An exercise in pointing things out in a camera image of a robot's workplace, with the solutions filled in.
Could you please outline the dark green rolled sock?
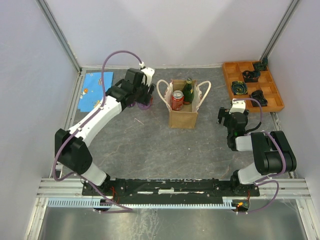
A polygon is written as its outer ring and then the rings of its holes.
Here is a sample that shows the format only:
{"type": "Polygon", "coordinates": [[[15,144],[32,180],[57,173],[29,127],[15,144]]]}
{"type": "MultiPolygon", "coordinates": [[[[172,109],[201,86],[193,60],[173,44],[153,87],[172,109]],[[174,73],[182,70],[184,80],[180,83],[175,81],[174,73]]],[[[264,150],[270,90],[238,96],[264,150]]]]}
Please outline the dark green rolled sock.
{"type": "Polygon", "coordinates": [[[252,65],[255,71],[267,71],[268,57],[265,56],[261,61],[254,62],[252,65]]]}

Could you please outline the black rolled sock front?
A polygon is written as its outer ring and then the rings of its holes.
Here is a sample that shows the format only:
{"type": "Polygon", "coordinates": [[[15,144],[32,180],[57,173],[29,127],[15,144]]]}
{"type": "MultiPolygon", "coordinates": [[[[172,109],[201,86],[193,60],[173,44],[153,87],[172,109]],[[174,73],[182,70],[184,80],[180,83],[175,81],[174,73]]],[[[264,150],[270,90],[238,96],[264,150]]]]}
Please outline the black rolled sock front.
{"type": "Polygon", "coordinates": [[[261,89],[253,91],[250,97],[258,101],[262,107],[266,107],[268,105],[268,100],[265,98],[261,89]]]}

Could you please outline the black rolled sock centre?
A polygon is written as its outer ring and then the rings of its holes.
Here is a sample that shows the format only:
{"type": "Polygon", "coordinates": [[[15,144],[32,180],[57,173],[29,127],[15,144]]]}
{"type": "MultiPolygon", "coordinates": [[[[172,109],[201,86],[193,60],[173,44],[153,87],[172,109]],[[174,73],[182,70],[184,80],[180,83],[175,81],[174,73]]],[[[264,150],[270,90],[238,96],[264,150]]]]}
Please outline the black rolled sock centre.
{"type": "Polygon", "coordinates": [[[258,70],[249,71],[245,70],[242,72],[242,77],[245,83],[257,83],[261,76],[261,72],[258,70]]]}

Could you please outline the orange wooden compartment tray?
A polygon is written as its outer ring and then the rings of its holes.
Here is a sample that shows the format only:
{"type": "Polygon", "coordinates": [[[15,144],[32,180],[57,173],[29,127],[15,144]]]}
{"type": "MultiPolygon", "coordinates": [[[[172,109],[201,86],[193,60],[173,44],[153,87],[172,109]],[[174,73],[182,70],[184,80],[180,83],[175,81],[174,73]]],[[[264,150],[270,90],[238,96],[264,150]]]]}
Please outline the orange wooden compartment tray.
{"type": "Polygon", "coordinates": [[[254,63],[254,61],[234,61],[225,62],[222,64],[222,71],[229,98],[231,100],[249,98],[254,91],[261,90],[264,98],[267,100],[267,106],[263,106],[262,110],[268,113],[280,112],[285,107],[285,105],[269,69],[260,72],[258,82],[249,82],[246,84],[246,94],[234,94],[234,91],[232,90],[232,83],[243,82],[244,78],[242,72],[253,71],[254,63]]]}

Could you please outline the blue patterned cloth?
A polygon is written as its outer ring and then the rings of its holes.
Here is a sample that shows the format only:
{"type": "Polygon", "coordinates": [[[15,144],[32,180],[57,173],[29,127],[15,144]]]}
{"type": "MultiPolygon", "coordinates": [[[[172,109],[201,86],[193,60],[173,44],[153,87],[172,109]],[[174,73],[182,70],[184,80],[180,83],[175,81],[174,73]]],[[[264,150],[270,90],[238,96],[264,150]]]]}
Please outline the blue patterned cloth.
{"type": "Polygon", "coordinates": [[[101,72],[86,73],[77,109],[82,113],[91,112],[103,98],[101,72]]]}

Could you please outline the black rolled sock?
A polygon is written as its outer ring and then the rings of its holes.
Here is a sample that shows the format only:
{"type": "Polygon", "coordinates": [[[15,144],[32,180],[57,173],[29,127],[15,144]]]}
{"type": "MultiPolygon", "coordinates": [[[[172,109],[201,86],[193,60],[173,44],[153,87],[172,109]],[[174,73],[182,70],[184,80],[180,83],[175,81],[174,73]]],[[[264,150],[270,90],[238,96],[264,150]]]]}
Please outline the black rolled sock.
{"type": "Polygon", "coordinates": [[[245,70],[242,72],[242,77],[245,83],[257,83],[261,76],[261,72],[258,70],[249,71],[245,70]]]}
{"type": "Polygon", "coordinates": [[[250,97],[258,101],[262,107],[266,107],[268,105],[268,100],[265,98],[261,89],[253,91],[250,97]]]}

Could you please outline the green glass bottle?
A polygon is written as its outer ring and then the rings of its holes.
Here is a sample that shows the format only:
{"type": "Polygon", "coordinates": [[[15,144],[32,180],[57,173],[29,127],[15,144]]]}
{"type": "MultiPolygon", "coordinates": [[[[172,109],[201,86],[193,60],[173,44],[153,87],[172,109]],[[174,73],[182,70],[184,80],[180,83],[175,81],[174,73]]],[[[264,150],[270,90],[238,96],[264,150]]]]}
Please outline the green glass bottle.
{"type": "Polygon", "coordinates": [[[183,93],[183,104],[190,105],[194,99],[194,88],[193,88],[193,80],[191,78],[187,78],[186,84],[182,90],[183,93]]]}

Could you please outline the blue yellow rolled sock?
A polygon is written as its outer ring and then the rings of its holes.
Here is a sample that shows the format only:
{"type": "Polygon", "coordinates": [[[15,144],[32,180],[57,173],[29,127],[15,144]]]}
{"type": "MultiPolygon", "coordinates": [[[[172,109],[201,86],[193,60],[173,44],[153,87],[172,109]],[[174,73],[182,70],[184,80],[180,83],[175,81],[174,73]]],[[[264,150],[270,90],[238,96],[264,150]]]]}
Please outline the blue yellow rolled sock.
{"type": "Polygon", "coordinates": [[[231,83],[231,91],[234,96],[247,95],[248,87],[244,81],[233,81],[231,83]]]}

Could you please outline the aluminium frame rail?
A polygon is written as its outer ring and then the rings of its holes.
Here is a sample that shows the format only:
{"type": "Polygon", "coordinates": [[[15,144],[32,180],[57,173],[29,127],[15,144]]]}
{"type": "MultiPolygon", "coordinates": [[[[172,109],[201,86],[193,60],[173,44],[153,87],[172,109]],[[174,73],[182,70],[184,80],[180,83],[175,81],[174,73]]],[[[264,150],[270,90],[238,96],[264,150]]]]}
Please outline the aluminium frame rail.
{"type": "Polygon", "coordinates": [[[83,184],[78,178],[55,181],[53,178],[42,178],[38,187],[37,198],[83,198],[83,184]]]}

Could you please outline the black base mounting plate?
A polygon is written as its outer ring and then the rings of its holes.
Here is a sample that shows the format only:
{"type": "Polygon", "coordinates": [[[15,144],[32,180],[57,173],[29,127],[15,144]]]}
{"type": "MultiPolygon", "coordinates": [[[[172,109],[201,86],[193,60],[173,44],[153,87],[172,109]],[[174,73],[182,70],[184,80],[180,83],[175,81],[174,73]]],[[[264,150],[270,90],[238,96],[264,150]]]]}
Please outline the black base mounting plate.
{"type": "Polygon", "coordinates": [[[259,188],[242,195],[231,191],[230,180],[210,179],[124,179],[108,180],[95,190],[84,183],[83,196],[102,193],[114,197],[118,204],[173,205],[173,204],[221,204],[223,197],[258,197],[259,188]]]}

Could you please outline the purple soda can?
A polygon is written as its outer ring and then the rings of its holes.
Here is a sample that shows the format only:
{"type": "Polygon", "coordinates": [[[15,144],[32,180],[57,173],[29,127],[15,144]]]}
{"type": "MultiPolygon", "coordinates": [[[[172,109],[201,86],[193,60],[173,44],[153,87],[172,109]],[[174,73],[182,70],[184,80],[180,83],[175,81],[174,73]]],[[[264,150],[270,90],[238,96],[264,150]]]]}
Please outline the purple soda can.
{"type": "Polygon", "coordinates": [[[142,103],[137,103],[138,108],[141,109],[141,110],[148,110],[151,107],[151,105],[153,104],[153,99],[154,98],[151,97],[150,101],[149,101],[149,103],[147,105],[142,104],[142,103]]]}
{"type": "Polygon", "coordinates": [[[136,104],[136,102],[134,101],[133,103],[131,103],[131,104],[127,105],[127,107],[128,107],[128,108],[132,108],[132,107],[134,107],[134,106],[135,106],[135,104],[136,104]]]}

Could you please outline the burlap canvas tote bag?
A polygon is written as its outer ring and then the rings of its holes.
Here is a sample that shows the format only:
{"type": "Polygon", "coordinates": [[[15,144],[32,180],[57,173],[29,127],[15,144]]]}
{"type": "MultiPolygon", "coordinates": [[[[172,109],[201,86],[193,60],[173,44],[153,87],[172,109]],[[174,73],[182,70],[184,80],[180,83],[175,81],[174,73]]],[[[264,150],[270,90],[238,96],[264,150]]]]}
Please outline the burlap canvas tote bag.
{"type": "Polygon", "coordinates": [[[193,80],[194,98],[192,103],[189,105],[183,104],[181,110],[173,110],[173,93],[174,91],[181,91],[186,83],[187,81],[182,79],[173,79],[170,83],[160,79],[156,83],[157,93],[169,112],[168,126],[170,128],[194,129],[197,122],[198,110],[212,87],[211,82],[208,80],[201,83],[193,80]]]}

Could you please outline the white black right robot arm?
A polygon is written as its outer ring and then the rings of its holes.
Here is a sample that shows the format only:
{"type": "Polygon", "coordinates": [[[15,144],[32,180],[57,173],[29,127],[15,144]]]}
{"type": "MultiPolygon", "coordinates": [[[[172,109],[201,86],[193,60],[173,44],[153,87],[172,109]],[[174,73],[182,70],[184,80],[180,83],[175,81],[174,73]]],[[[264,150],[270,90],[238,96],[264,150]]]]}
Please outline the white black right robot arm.
{"type": "Polygon", "coordinates": [[[229,189],[236,196],[257,188],[255,183],[297,168],[297,160],[283,131],[247,130],[248,110],[234,111],[220,107],[217,122],[227,128],[227,146],[234,152],[252,152],[253,163],[234,171],[229,189]]]}

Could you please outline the red soda can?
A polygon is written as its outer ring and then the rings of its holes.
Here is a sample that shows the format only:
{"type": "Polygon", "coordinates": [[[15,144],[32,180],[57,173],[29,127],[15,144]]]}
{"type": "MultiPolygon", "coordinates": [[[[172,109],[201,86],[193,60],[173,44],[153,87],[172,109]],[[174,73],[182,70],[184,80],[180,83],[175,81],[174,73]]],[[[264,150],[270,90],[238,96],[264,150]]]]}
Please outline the red soda can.
{"type": "Polygon", "coordinates": [[[171,108],[180,111],[183,108],[184,94],[181,90],[175,90],[171,95],[171,108]]]}

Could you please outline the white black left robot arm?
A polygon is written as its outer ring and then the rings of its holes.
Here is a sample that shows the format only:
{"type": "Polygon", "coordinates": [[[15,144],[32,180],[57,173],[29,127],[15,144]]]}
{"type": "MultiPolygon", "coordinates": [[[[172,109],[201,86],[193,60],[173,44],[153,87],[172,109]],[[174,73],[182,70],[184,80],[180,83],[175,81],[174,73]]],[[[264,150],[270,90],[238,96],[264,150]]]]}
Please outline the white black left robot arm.
{"type": "Polygon", "coordinates": [[[59,129],[54,137],[55,163],[93,183],[99,195],[106,195],[111,189],[110,176],[93,162],[89,146],[100,130],[125,108],[133,103],[150,104],[155,89],[154,74],[150,67],[128,69],[125,77],[110,87],[80,122],[68,130],[59,129]]]}

